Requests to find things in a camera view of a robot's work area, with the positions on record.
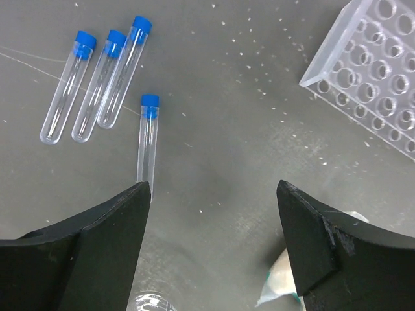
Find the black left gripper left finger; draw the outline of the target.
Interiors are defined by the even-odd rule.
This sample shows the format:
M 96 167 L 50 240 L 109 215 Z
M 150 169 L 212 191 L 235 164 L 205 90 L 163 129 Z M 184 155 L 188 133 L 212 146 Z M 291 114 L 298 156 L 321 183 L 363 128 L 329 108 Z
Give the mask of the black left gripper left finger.
M 125 310 L 151 191 L 140 182 L 56 224 L 1 241 L 2 310 Z

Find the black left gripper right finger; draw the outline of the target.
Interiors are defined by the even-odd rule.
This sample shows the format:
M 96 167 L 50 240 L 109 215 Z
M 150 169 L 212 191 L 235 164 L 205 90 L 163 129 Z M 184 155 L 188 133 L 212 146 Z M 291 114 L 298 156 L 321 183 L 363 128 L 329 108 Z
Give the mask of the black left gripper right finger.
M 276 196 L 307 310 L 414 309 L 414 238 L 354 218 L 287 181 Z

